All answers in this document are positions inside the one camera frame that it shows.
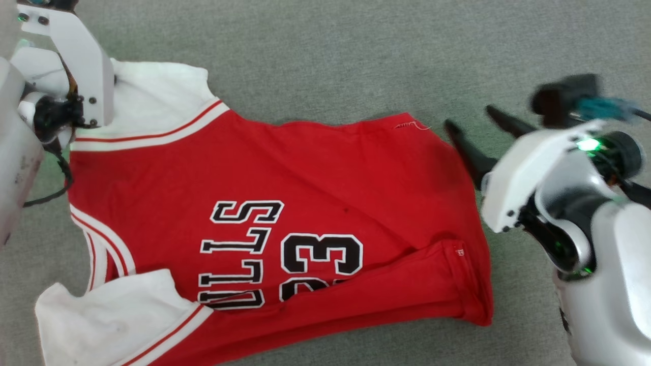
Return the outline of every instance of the black cable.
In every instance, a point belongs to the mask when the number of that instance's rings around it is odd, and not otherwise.
[[[59,191],[57,191],[55,193],[52,193],[49,196],[39,198],[39,199],[35,199],[33,201],[25,202],[25,204],[23,205],[23,207],[25,207],[25,208],[26,207],[32,207],[32,206],[35,206],[37,204],[43,204],[43,203],[46,203],[46,202],[50,202],[55,198],[61,197],[62,195],[64,195],[64,193],[66,193],[66,191],[68,191],[70,189],[70,186],[74,182],[74,179],[72,178],[72,172],[70,170],[70,166],[68,165],[68,162],[66,161],[66,158],[63,157],[61,151],[60,150],[55,151],[55,150],[52,150],[51,148],[48,148],[48,147],[46,147],[45,150],[52,153],[59,160],[57,163],[59,164],[59,167],[61,168],[61,171],[63,172],[63,175],[66,176],[66,183],[63,186],[63,188],[61,188]]]
[[[620,173],[619,169],[617,169],[617,166],[615,166],[615,163],[613,163],[613,161],[610,160],[603,152],[595,150],[595,151],[590,151],[590,153],[599,157],[600,160],[608,164],[608,166],[613,170],[613,174],[615,174],[615,177],[617,177],[617,180],[621,184],[623,184],[626,187],[629,186],[629,183],[626,182],[626,180],[624,180],[624,177],[622,177],[622,174]]]
[[[651,120],[651,113],[641,111],[640,109],[634,109],[633,114],[638,116],[638,117],[642,117],[642,118],[644,118],[646,120]]]

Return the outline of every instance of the red basketball jersey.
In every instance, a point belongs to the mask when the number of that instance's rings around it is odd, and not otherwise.
[[[156,365],[423,317],[490,323],[471,181],[408,114],[273,126],[214,98],[146,133],[79,135],[70,165],[89,288],[166,268],[181,297],[217,310]]]

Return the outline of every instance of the gray carpet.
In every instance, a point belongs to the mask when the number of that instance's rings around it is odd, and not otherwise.
[[[24,35],[13,2],[0,1],[0,55],[8,57]],[[345,124],[408,111],[441,134],[451,117],[498,156],[510,140],[488,123],[484,105],[532,118],[529,93],[567,74],[597,72],[609,94],[651,109],[648,0],[81,0],[77,13],[110,56],[207,68],[216,95],[270,123]],[[649,126],[633,131],[651,148]],[[60,184],[50,159],[33,195]],[[487,237],[493,326],[381,326],[231,365],[572,365],[542,250],[522,232]],[[65,199],[24,211],[0,251],[1,365],[41,364],[36,297],[56,281],[82,294],[87,258]]]

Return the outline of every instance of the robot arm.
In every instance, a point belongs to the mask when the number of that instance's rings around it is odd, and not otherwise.
[[[61,152],[75,130],[106,126],[113,119],[113,67],[74,14],[75,4],[18,1],[23,31],[49,36],[58,53],[24,47],[10,61],[0,57],[0,247],[23,206],[58,197],[72,183]],[[25,204],[45,151],[58,157],[66,186]]]
[[[644,152],[623,132],[601,134],[607,119],[645,114],[601,98],[594,75],[544,85],[533,100],[546,129],[487,108],[516,137],[499,161],[445,123],[484,196],[482,217],[495,232],[523,227],[555,265],[578,365],[651,365],[651,191],[628,182]]]

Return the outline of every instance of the green led light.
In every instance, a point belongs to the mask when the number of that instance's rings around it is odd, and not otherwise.
[[[583,151],[598,150],[601,145],[602,143],[595,139],[586,139],[576,143],[576,146],[578,146],[579,149]]]

